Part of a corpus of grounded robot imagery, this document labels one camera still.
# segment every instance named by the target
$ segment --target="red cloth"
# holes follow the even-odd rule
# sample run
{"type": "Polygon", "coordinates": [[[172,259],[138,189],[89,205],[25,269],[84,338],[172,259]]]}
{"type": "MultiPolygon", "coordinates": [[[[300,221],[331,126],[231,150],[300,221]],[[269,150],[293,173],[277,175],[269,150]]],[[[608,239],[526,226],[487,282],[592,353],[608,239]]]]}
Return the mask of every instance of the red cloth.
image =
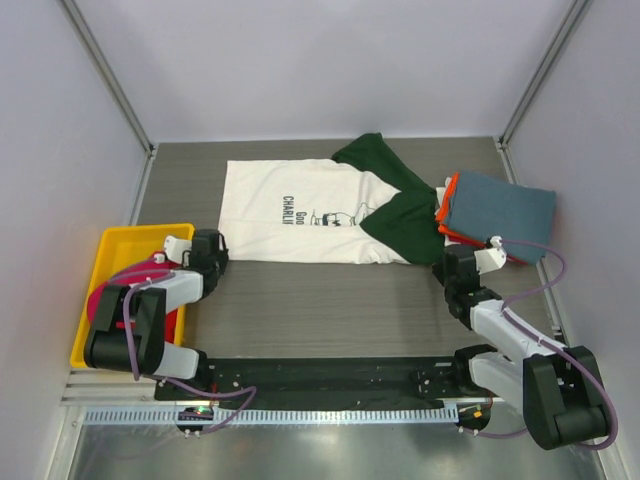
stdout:
{"type": "MultiPolygon", "coordinates": [[[[154,252],[151,255],[151,257],[149,257],[149,259],[145,260],[144,262],[135,264],[131,267],[125,268],[124,270],[121,270],[120,272],[116,273],[114,277],[121,276],[124,273],[134,274],[135,272],[142,272],[145,270],[170,270],[179,266],[177,263],[173,263],[168,260],[162,263],[156,263],[154,261],[154,255],[156,255],[157,253],[163,253],[163,252],[154,252]]],[[[166,273],[164,272],[142,274],[142,275],[131,275],[131,276],[127,276],[126,278],[116,279],[111,283],[115,285],[129,285],[132,283],[143,282],[147,278],[154,279],[154,278],[162,277],[164,275],[166,275],[166,273]]],[[[102,291],[104,290],[104,287],[107,286],[107,283],[108,281],[100,284],[93,292],[91,292],[91,295],[89,295],[89,300],[87,300],[87,317],[89,317],[89,323],[93,321],[93,317],[95,316],[96,310],[98,309],[98,304],[100,303],[100,297],[102,296],[102,291]]],[[[165,324],[164,324],[165,325],[165,329],[164,329],[165,341],[173,343],[177,321],[178,321],[178,310],[174,310],[172,312],[167,313],[167,317],[165,319],[165,324]]],[[[124,329],[124,322],[117,322],[116,327],[124,329]]]]}
{"type": "Polygon", "coordinates": [[[465,237],[456,237],[455,235],[447,235],[447,236],[449,237],[450,241],[460,243],[462,245],[471,245],[473,247],[477,247],[479,243],[474,240],[469,240],[468,238],[465,238],[465,237]]]}

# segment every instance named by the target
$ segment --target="green sleeve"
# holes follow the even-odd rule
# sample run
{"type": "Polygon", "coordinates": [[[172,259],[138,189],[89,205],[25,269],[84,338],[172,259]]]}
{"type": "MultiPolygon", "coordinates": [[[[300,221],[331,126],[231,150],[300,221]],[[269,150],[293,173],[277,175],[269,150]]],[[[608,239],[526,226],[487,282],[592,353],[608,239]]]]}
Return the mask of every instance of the green sleeve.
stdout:
{"type": "Polygon", "coordinates": [[[430,189],[400,192],[360,222],[360,228],[407,262],[432,265],[444,252],[444,236],[434,218],[435,204],[436,194],[430,189]]]}
{"type": "Polygon", "coordinates": [[[367,133],[355,139],[331,157],[361,172],[371,172],[401,192],[415,188],[431,188],[409,170],[389,148],[379,133],[367,133]]]}

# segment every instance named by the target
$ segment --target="wood grain surface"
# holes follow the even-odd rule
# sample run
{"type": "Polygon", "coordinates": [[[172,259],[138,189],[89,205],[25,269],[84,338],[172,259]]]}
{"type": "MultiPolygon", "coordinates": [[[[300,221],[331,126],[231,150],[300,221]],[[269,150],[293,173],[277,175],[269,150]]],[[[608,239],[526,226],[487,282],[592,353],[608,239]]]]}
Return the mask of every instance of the wood grain surface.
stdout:
{"type": "MultiPolygon", "coordinates": [[[[217,227],[226,160],[329,158],[346,140],[161,144],[140,224],[217,227]]],[[[504,178],[490,138],[388,140],[429,185],[457,170],[504,178]]],[[[503,297],[539,285],[534,267],[483,277],[503,297]]],[[[543,297],[514,310],[550,332],[543,297]]],[[[407,265],[231,262],[219,287],[188,307],[185,344],[212,357],[448,355],[484,343],[449,315],[430,269],[407,265]]]]}

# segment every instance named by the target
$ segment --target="yellow tray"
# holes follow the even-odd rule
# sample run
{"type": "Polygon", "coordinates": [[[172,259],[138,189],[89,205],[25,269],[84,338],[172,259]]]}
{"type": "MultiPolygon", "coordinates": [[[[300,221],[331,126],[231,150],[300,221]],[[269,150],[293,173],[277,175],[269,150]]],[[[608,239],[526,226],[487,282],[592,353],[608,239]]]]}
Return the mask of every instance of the yellow tray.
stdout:
{"type": "MultiPolygon", "coordinates": [[[[71,350],[70,362],[72,367],[87,367],[87,364],[84,363],[84,344],[87,341],[90,329],[89,318],[87,317],[87,301],[91,292],[120,270],[149,258],[155,251],[162,250],[164,239],[167,235],[191,240],[194,231],[195,228],[190,223],[113,227],[104,231],[100,239],[96,261],[93,265],[93,273],[87,289],[80,325],[78,325],[78,332],[71,350]]],[[[184,339],[184,314],[185,307],[182,306],[178,309],[176,318],[176,331],[173,341],[176,345],[182,345],[184,339]]]]}

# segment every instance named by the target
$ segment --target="gray wall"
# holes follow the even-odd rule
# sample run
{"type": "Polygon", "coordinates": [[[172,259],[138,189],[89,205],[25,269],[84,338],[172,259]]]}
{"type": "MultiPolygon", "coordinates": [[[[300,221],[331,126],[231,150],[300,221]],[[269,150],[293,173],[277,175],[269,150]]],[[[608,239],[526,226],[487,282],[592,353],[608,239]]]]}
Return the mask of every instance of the gray wall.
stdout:
{"type": "Polygon", "coordinates": [[[520,179],[558,192],[570,338],[598,356],[640,477],[640,3],[596,0],[517,132],[520,179]]]}
{"type": "Polygon", "coordinates": [[[158,142],[496,135],[570,0],[79,0],[158,142]]]}
{"type": "Polygon", "coordinates": [[[43,478],[102,230],[144,156],[53,0],[0,6],[0,476],[43,478]]]}

